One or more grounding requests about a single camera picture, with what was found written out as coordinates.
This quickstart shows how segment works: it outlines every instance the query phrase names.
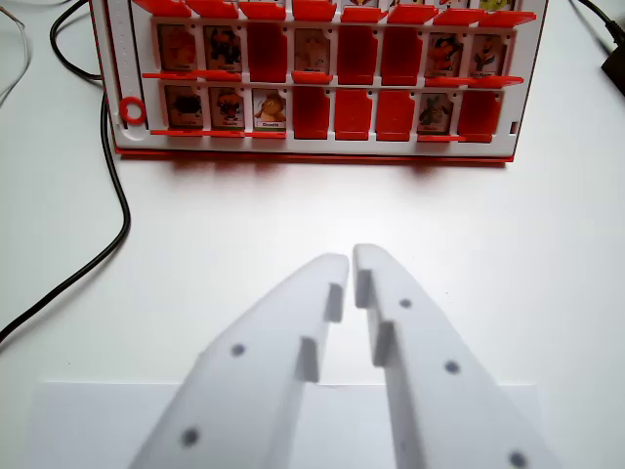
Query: screw hole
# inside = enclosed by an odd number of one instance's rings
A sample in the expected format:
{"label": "screw hole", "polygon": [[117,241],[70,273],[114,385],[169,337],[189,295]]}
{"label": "screw hole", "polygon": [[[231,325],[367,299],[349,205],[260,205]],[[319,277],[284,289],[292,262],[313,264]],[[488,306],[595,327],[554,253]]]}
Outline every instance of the screw hole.
{"label": "screw hole", "polygon": [[187,448],[195,445],[198,440],[199,440],[199,431],[194,427],[187,428],[181,436],[181,443],[183,444],[183,447],[187,447]]}
{"label": "screw hole", "polygon": [[510,463],[514,467],[527,467],[527,459],[520,452],[513,452],[510,455]]}
{"label": "screw hole", "polygon": [[243,344],[236,344],[232,346],[230,352],[234,357],[240,357],[245,353],[245,346]]}
{"label": "screw hole", "polygon": [[450,360],[449,362],[445,364],[445,369],[447,370],[448,373],[458,374],[460,372],[460,365],[456,363],[454,360]]}

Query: red plastic hinge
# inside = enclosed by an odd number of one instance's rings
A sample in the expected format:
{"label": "red plastic hinge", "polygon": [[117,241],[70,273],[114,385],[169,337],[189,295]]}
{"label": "red plastic hinge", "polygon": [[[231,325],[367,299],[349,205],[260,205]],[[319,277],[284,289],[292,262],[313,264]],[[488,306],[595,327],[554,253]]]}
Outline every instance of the red plastic hinge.
{"label": "red plastic hinge", "polygon": [[461,135],[419,135],[417,137],[419,142],[466,142],[467,138]]}
{"label": "red plastic hinge", "polygon": [[332,21],[336,7],[328,0],[293,0],[293,18],[297,21]]}
{"label": "red plastic hinge", "polygon": [[524,22],[536,20],[532,12],[495,12],[479,21],[481,27],[515,27]]}
{"label": "red plastic hinge", "polygon": [[204,18],[237,19],[238,9],[233,2],[223,0],[186,0],[187,5]]}
{"label": "red plastic hinge", "polygon": [[436,86],[439,88],[457,88],[461,85],[471,85],[475,83],[475,78],[468,76],[437,76],[436,78],[426,78],[426,86]]}
{"label": "red plastic hinge", "polygon": [[345,7],[341,14],[341,22],[378,22],[387,15],[379,8]]}
{"label": "red plastic hinge", "polygon": [[191,9],[183,1],[133,0],[137,5],[156,17],[190,17]]}
{"label": "red plastic hinge", "polygon": [[[128,114],[128,105],[134,105],[139,108],[139,110],[141,111],[139,117],[131,117]],[[143,101],[135,96],[127,96],[119,102],[119,115],[121,115],[121,118],[124,120],[124,122],[127,122],[131,125],[141,125],[146,122],[147,119],[146,105]]]}
{"label": "red plastic hinge", "polygon": [[240,73],[225,70],[197,70],[193,74],[208,81],[241,81],[243,79]]}
{"label": "red plastic hinge", "polygon": [[161,71],[160,73],[143,73],[143,78],[160,78],[162,80],[195,80],[194,71]]}
{"label": "red plastic hinge", "polygon": [[434,5],[402,5],[394,7],[389,13],[387,23],[423,24],[438,14]]}
{"label": "red plastic hinge", "polygon": [[245,132],[245,137],[254,139],[286,139],[286,132]]}
{"label": "red plastic hinge", "polygon": [[203,137],[205,130],[178,129],[178,130],[150,130],[152,135],[167,135],[168,137]]}
{"label": "red plastic hinge", "polygon": [[338,89],[334,111],[337,140],[368,140],[373,104],[366,90]]}
{"label": "red plastic hinge", "polygon": [[486,16],[488,16],[488,13],[485,10],[450,8],[434,18],[434,24],[446,26],[468,26],[472,22],[479,21]]}
{"label": "red plastic hinge", "polygon": [[523,83],[520,76],[485,76],[476,78],[469,88],[503,88],[504,86],[520,85]]}
{"label": "red plastic hinge", "polygon": [[321,71],[299,71],[291,72],[293,82],[304,85],[327,85],[332,81],[334,75],[328,75]]}
{"label": "red plastic hinge", "polygon": [[239,8],[250,20],[278,20],[286,18],[286,10],[271,2],[239,2]]}

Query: cartoon character picture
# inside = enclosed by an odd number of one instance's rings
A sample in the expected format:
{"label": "cartoon character picture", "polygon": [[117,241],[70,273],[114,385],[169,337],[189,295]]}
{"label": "cartoon character picture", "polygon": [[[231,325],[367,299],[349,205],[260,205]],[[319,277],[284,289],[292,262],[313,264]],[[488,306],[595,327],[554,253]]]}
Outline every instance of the cartoon character picture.
{"label": "cartoon character picture", "polygon": [[243,130],[243,98],[233,88],[211,88],[211,122],[216,130]]}
{"label": "cartoon character picture", "polygon": [[430,34],[430,45],[425,76],[458,76],[462,44],[456,34]]}
{"label": "cartoon character picture", "polygon": [[209,70],[241,71],[241,39],[230,26],[204,26]]}
{"label": "cartoon character picture", "polygon": [[164,70],[193,70],[195,60],[195,37],[183,24],[159,24],[158,45],[161,68]]}
{"label": "cartoon character picture", "polygon": [[489,12],[512,10],[513,4],[513,0],[479,0],[479,7]]}
{"label": "cartoon character picture", "polygon": [[295,69],[329,72],[330,40],[321,29],[295,30]]}
{"label": "cartoon character picture", "polygon": [[498,75],[501,73],[505,46],[501,36],[494,34],[476,35],[471,54],[469,75],[474,78]]}
{"label": "cartoon character picture", "polygon": [[418,134],[445,135],[449,133],[453,103],[445,93],[422,95],[420,109],[422,111],[419,114]]}
{"label": "cartoon character picture", "polygon": [[284,130],[286,103],[277,90],[254,90],[254,128],[256,130]]}
{"label": "cartoon character picture", "polygon": [[170,127],[202,128],[202,101],[190,86],[165,86]]}

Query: white table surface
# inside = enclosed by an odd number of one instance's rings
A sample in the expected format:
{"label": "white table surface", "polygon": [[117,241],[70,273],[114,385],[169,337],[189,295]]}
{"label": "white table surface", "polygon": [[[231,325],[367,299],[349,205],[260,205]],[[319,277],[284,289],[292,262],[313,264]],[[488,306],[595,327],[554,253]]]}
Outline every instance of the white table surface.
{"label": "white table surface", "polygon": [[[623,18],[622,0],[598,3]],[[66,5],[3,5],[26,24],[34,57],[0,107],[2,325],[121,224],[101,90],[48,42]],[[97,70],[87,18],[60,44]],[[133,211],[123,249],[0,353],[0,467],[21,465],[38,381],[180,382],[269,288],[357,242],[403,262],[498,381],[538,385],[564,467],[622,467],[625,99],[603,61],[568,2],[552,1],[517,161],[505,167],[118,162]],[[0,84],[20,63],[18,30],[0,16]],[[367,340],[350,297],[323,380],[381,382]]]}

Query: red plastic frame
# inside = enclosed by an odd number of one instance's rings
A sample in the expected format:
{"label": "red plastic frame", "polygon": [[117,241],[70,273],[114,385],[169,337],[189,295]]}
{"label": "red plastic frame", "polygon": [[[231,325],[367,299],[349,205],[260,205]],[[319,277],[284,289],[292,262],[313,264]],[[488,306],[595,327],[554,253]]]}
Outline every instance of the red plastic frame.
{"label": "red plastic frame", "polygon": [[133,0],[137,5],[156,17],[190,17],[191,8],[183,1]]}
{"label": "red plastic frame", "polygon": [[284,7],[272,2],[239,2],[238,7],[250,20],[284,21],[286,19]]}
{"label": "red plastic frame", "polygon": [[387,18],[388,24],[423,24],[438,15],[434,5],[403,5],[393,7]]}
{"label": "red plastic frame", "polygon": [[185,0],[192,10],[203,18],[238,18],[238,8],[232,2],[223,0]]}
{"label": "red plastic frame", "polygon": [[387,15],[379,8],[345,7],[341,14],[341,22],[378,22]]}
{"label": "red plastic frame", "polygon": [[450,8],[434,18],[433,24],[445,26],[468,26],[488,16],[485,10],[476,8]]}
{"label": "red plastic frame", "polygon": [[536,20],[533,12],[495,12],[479,21],[480,27],[515,27]]}

